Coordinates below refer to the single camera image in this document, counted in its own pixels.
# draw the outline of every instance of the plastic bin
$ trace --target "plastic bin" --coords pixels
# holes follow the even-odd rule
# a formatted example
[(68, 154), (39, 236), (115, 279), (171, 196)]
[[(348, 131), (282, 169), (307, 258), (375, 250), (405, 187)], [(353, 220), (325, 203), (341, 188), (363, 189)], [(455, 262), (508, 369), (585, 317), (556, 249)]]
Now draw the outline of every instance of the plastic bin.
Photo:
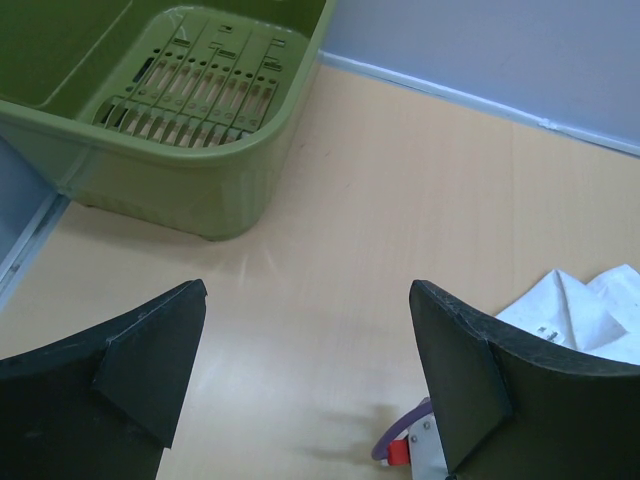
[(0, 135), (82, 204), (234, 237), (273, 194), (335, 1), (5, 4)]

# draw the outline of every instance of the green dish rack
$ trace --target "green dish rack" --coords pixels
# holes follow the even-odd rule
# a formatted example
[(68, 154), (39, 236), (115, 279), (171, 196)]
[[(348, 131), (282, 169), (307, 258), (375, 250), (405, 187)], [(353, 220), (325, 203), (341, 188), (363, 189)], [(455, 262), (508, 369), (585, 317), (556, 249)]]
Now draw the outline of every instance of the green dish rack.
[(82, 204), (237, 236), (273, 194), (335, 2), (5, 2), (0, 135)]

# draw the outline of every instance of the light wood surface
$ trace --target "light wood surface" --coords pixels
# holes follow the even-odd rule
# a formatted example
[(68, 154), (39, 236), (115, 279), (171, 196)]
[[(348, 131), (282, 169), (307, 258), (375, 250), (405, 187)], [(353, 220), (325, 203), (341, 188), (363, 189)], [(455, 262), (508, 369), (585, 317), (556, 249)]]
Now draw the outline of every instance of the light wood surface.
[(203, 278), (160, 480), (407, 479), (368, 451), (427, 394), (411, 281), (496, 313), (552, 268), (640, 267), (639, 182), (637, 159), (324, 67), (255, 228), (212, 244), (73, 205), (0, 314), (0, 356)]

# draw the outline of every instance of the white cloth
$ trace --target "white cloth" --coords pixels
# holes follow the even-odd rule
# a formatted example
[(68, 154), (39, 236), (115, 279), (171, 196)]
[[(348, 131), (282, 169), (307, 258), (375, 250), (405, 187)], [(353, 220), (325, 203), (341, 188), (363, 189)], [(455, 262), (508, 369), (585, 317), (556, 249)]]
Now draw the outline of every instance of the white cloth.
[(640, 275), (629, 265), (587, 285), (553, 270), (497, 318), (573, 350), (640, 365)]

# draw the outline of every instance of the slotted drain grate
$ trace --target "slotted drain grate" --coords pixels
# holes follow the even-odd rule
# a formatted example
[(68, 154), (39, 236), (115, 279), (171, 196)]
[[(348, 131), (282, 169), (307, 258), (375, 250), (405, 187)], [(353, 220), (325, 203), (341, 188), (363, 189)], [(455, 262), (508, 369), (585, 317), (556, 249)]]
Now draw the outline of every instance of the slotted drain grate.
[(136, 52), (129, 75), (116, 76), (94, 125), (163, 145), (203, 148), (251, 135), (279, 108), (274, 99), (287, 59), (296, 55), (290, 32), (195, 13), (164, 35), (163, 46), (157, 45), (157, 29), (152, 33), (153, 42), (140, 44), (156, 46)]

